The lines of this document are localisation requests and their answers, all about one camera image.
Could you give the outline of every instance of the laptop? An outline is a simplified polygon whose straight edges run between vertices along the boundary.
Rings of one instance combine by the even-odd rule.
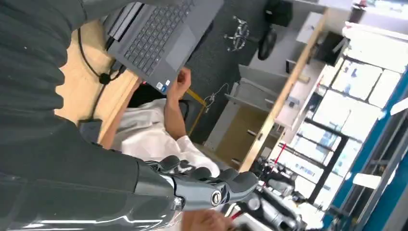
[[[107,16],[110,55],[162,94],[177,79],[224,0],[184,0],[158,7],[140,2]]]

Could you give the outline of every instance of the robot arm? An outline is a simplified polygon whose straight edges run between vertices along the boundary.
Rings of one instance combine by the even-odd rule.
[[[0,230],[152,230],[177,210],[213,207],[215,191],[221,204],[252,190],[251,175],[193,180],[157,172],[85,142],[55,115],[72,31],[128,2],[0,1]]]

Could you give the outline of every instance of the dark gray sleeve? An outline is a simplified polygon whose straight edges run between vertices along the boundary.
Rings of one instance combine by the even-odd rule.
[[[85,142],[54,114],[64,104],[55,88],[64,83],[59,67],[72,31],[112,10],[99,9],[87,12],[80,0],[0,0],[0,173],[134,190],[138,159]]]

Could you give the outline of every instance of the red wire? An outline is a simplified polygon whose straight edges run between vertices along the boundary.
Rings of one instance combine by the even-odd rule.
[[[241,216],[243,214],[242,211],[236,212],[234,215],[232,215],[231,220],[235,220],[237,217]]]
[[[275,164],[278,162],[279,157],[280,157],[280,155],[282,155],[283,150],[285,150],[285,148],[286,148],[286,144],[284,143],[284,144],[283,144],[283,147],[282,147],[282,150],[280,151],[280,153],[279,153],[278,157],[276,157]]]

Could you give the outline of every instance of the white shirt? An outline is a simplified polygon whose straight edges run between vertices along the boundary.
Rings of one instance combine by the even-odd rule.
[[[175,155],[180,160],[188,160],[197,168],[208,168],[212,177],[217,177],[218,166],[202,154],[188,136],[176,141],[166,132],[165,104],[166,99],[159,99],[138,108],[128,108],[115,135],[113,148],[144,161],[161,161],[169,155]]]

